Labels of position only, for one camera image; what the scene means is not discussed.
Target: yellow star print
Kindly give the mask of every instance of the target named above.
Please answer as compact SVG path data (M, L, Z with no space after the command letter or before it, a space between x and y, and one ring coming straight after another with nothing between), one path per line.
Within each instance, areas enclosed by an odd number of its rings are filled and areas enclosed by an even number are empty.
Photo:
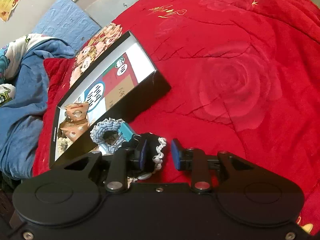
M251 4L252 6L257 5L258 2L256 0L253 0L253 3Z

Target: white circular logo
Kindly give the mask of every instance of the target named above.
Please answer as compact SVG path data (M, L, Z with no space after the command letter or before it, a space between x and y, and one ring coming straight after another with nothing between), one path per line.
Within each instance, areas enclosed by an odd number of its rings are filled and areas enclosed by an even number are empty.
M121 76L128 68L127 64L123 64L120 68L118 68L117 75Z
M96 105L100 102L100 100L102 99L103 93L104 93L104 86L102 83L98 83L93 88L90 89L89 93L87 94L87 97L85 98L85 101L89 102L88 112L94 109Z
M116 68L120 68L122 66L122 64L124 63L124 57L119 59L116 63Z

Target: red bedding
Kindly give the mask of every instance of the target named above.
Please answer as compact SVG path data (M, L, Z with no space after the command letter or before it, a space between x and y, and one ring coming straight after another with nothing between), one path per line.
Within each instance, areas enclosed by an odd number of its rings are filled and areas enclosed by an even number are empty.
M309 0L140 0L131 30L172 90L130 125L207 154L228 150L296 182L300 225L320 230L320 10ZM57 102L73 60L47 59L48 110L33 166L48 169ZM189 181L169 156L151 180Z

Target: rose pattern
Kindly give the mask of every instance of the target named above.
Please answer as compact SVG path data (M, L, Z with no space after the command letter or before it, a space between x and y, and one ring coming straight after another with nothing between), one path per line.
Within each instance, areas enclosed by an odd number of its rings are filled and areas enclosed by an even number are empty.
M263 121L268 104L282 96L272 62L249 48L232 58L211 58L190 72L191 113L233 129L255 129Z

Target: silver screw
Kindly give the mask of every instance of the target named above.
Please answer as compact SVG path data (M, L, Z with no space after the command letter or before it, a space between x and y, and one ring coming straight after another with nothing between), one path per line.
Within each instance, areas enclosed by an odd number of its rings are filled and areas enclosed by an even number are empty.
M205 181L199 181L195 184L195 188L199 189L199 190L205 190L205 189L210 188L210 184Z
M33 234L31 232L24 232L23 233L23 238L25 240L33 240Z
M289 232L285 236L285 240L294 240L296 238L296 234L294 232Z
M113 190L120 189L122 187L122 183L119 181L112 181L108 183L107 187Z

